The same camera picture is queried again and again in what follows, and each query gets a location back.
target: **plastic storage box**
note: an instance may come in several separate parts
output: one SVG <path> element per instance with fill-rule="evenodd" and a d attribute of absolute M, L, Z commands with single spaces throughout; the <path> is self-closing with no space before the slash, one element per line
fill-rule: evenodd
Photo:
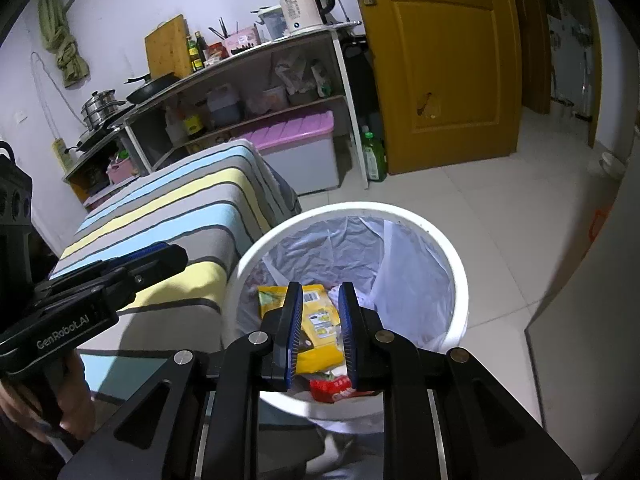
<path fill-rule="evenodd" d="M 298 194 L 337 187 L 334 114 L 298 116 L 244 134 Z"/>
<path fill-rule="evenodd" d="M 214 88 L 207 95 L 207 107 L 217 128 L 242 120 L 242 103 L 235 88 L 229 83 Z"/>
<path fill-rule="evenodd" d="M 287 20 L 284 19 L 282 8 L 279 5 L 260 9 L 258 11 L 258 23 L 267 27 L 272 40 L 282 38 L 289 33 Z"/>
<path fill-rule="evenodd" d="M 117 164 L 110 164 L 106 173 L 112 184 L 119 184 L 122 181 L 127 180 L 130 176 L 135 175 L 136 170 L 133 168 L 131 159 L 127 157 Z"/>

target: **cutting board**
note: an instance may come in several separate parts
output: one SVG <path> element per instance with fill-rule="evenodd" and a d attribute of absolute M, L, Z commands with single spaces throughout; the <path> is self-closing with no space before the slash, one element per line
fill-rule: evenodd
<path fill-rule="evenodd" d="M 145 38 L 146 62 L 153 79 L 170 72 L 180 78 L 191 74 L 186 37 L 184 16 L 179 14 Z"/>

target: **human hand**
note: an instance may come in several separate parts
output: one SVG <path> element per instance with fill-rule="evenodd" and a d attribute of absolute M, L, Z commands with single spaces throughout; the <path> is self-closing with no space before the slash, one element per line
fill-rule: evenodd
<path fill-rule="evenodd" d="M 95 406 L 91 398 L 89 385 L 84 380 L 84 363 L 74 350 L 65 358 L 67 372 L 58 390 L 58 406 L 62 410 L 60 426 L 79 440 L 86 440 L 91 435 L 95 424 Z M 41 409 L 35 396 L 23 385 L 18 384 L 21 394 L 37 409 Z M 40 417 L 25 404 L 14 386 L 0 383 L 0 409 L 15 424 L 41 442 L 48 442 L 47 437 L 37 425 Z"/>

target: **green bottle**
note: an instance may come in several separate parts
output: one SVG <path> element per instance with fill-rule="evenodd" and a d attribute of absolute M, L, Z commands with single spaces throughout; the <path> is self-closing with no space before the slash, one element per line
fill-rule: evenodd
<path fill-rule="evenodd" d="M 386 178 L 386 156 L 382 142 L 373 136 L 368 126 L 362 127 L 362 151 L 364 165 L 367 168 L 367 178 L 375 182 L 382 182 Z"/>
<path fill-rule="evenodd" d="M 204 65 L 202 64 L 200 54 L 198 53 L 198 45 L 191 36 L 187 36 L 187 49 L 189 49 L 189 57 L 191 58 L 191 69 L 194 72 L 202 70 Z"/>

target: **pink lid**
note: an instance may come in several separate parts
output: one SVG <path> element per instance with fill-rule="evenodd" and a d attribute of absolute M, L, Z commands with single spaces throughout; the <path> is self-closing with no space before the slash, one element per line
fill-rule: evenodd
<path fill-rule="evenodd" d="M 319 114 L 296 117 L 283 123 L 266 126 L 260 130 L 242 135 L 250 140 L 258 150 L 282 146 L 297 140 L 331 133 L 334 130 L 334 113 L 331 110 Z"/>

